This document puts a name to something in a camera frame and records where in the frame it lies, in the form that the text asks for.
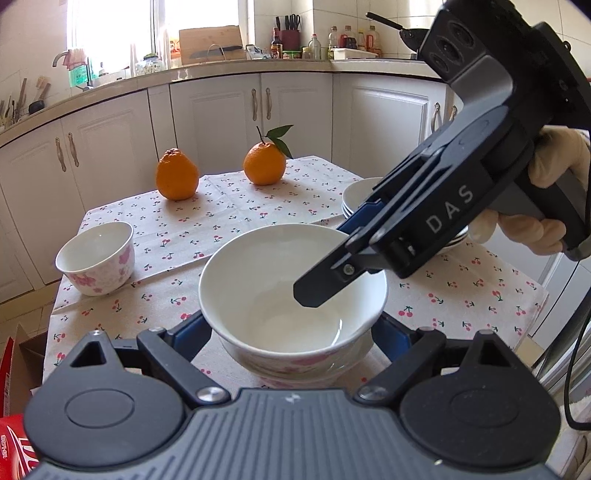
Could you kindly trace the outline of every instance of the pan handle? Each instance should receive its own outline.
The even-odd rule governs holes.
[[[396,30],[405,30],[401,24],[393,22],[392,20],[388,20],[387,18],[374,14],[373,12],[367,12],[365,16],[370,20],[375,20],[376,22],[395,28]]]

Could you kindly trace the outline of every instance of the white glove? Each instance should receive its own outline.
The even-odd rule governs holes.
[[[547,188],[570,168],[587,191],[589,184],[589,141],[579,131],[565,127],[544,127],[542,139],[528,166],[533,185]],[[499,224],[503,233],[514,242],[524,244],[536,255],[553,255],[562,251],[561,238],[566,233],[563,222],[537,220],[527,215],[503,215],[486,209],[469,225],[470,237],[483,244]]]

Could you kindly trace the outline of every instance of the window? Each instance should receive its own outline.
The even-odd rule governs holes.
[[[116,72],[129,66],[132,44],[141,60],[162,53],[161,40],[178,40],[184,28],[238,25],[240,2],[245,0],[68,0],[67,47],[84,48],[95,66],[103,62]]]
[[[107,72],[126,68],[130,45],[142,58],[151,51],[151,36],[150,0],[68,1],[68,48],[84,48],[95,69],[100,62]]]

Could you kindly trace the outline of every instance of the cherry print tablecloth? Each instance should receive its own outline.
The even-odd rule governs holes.
[[[358,178],[317,157],[288,162],[283,180],[255,187],[243,172],[206,176],[197,193],[169,202],[158,192],[131,197],[88,212],[80,231],[110,221],[134,226],[135,271],[102,297],[85,297],[65,277],[50,319],[44,377],[90,330],[132,338],[154,326],[173,327],[199,309],[197,286],[207,259],[225,242],[275,223],[337,227],[344,218],[341,195]],[[433,258],[411,278],[388,273],[387,312],[411,328],[433,325],[449,337],[471,338],[490,328],[512,348],[546,300],[544,289],[469,241]],[[215,332],[193,364],[231,392],[263,386],[223,350]],[[374,346],[336,385],[356,388],[388,365]]]

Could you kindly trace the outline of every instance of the towel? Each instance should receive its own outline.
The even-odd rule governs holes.
[[[64,57],[63,65],[68,70],[72,71],[76,67],[86,65],[86,53],[83,48],[72,48],[68,50],[67,55]]]

